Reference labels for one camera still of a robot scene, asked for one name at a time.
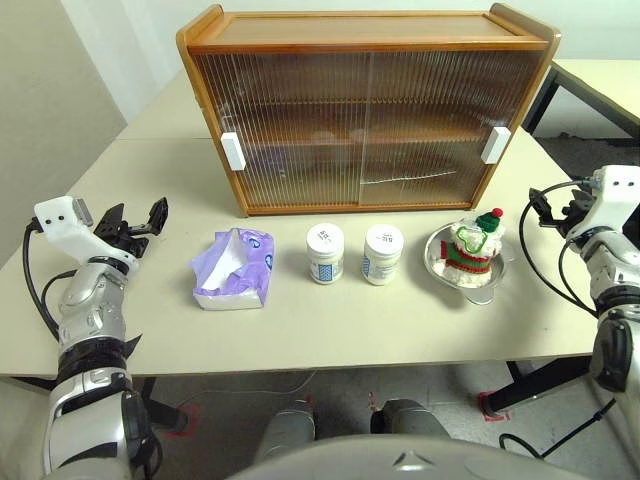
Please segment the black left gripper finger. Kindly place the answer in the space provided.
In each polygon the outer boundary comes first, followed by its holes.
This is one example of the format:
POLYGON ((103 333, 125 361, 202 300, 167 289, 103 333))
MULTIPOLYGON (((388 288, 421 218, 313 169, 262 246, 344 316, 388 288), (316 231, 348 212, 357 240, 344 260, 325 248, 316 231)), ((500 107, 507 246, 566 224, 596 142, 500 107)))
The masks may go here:
POLYGON ((153 235, 159 235, 166 223, 169 213, 169 206, 166 197, 157 200, 149 211, 147 231, 153 235))
POLYGON ((98 235, 120 235, 126 230, 123 220, 124 204, 119 203, 109 208, 97 225, 98 235))

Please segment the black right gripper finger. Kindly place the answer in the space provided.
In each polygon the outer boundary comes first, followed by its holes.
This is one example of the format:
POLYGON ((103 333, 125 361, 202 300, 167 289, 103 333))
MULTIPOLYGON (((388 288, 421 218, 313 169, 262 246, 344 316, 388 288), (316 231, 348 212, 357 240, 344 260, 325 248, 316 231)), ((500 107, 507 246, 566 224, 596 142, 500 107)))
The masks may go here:
POLYGON ((545 194, 534 188, 530 188, 528 194, 530 207, 538 216, 538 224, 540 226, 555 226, 556 220, 553 218, 552 207, 545 194))
POLYGON ((572 215, 586 215, 594 204, 594 197, 587 191, 575 189, 572 191, 573 199, 569 203, 569 211, 572 215))

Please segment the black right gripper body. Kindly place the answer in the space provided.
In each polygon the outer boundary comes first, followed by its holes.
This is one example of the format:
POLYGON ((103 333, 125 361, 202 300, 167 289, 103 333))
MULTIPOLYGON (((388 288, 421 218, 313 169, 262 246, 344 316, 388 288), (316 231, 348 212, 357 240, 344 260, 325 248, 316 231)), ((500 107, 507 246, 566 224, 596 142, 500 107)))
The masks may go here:
POLYGON ((564 240, 569 240, 569 232, 585 219, 589 211, 578 207, 563 207, 561 213, 560 218, 553 220, 553 225, 564 240))

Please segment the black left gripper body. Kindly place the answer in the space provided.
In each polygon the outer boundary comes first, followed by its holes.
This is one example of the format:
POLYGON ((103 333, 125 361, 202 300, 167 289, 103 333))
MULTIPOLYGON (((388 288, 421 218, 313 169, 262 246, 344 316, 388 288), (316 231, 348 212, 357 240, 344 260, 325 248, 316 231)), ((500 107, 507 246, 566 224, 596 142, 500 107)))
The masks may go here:
POLYGON ((127 222, 101 222, 94 234, 112 247, 142 258, 149 243, 150 229, 146 225, 131 227, 127 222))

